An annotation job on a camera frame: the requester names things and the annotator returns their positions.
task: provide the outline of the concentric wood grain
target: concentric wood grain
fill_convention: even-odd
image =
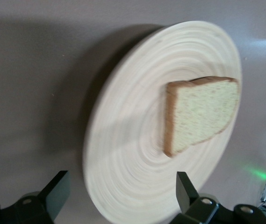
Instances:
[[[237,113],[213,139],[169,158],[163,153],[165,85],[205,76],[242,82],[236,47],[219,27],[202,21],[164,28],[136,46],[115,68],[93,111],[84,145],[89,195],[115,224],[153,224],[179,211],[177,171],[199,189],[219,161]]]

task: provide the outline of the wooden plate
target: wooden plate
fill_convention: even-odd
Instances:
[[[213,139],[174,158],[163,153],[165,84],[205,76],[242,83],[238,51],[218,26],[190,21],[146,38],[109,77],[89,123],[83,170],[93,203],[110,222],[160,222],[179,212],[177,171],[200,189],[214,170],[237,113]]]

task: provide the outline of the screw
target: screw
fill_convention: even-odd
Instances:
[[[242,206],[241,207],[241,210],[243,212],[246,212],[246,213],[249,213],[249,214],[252,214],[253,213],[253,210],[251,208],[247,207],[247,206]]]
[[[205,203],[205,204],[212,204],[213,202],[211,201],[211,200],[209,200],[208,198],[203,198],[202,200],[201,200],[203,203]]]
[[[32,200],[31,199],[26,199],[26,200],[23,200],[22,204],[29,204],[31,203]]]

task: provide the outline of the white bread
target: white bread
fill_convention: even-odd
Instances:
[[[213,138],[231,122],[240,86],[230,77],[167,84],[164,153],[171,157]]]

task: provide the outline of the black clamp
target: black clamp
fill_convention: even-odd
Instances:
[[[68,171],[60,171],[37,196],[0,209],[0,224],[53,224],[70,193]]]
[[[170,224],[266,224],[266,216],[252,205],[239,204],[233,211],[209,197],[199,197],[185,172],[178,172],[176,197],[181,212]]]

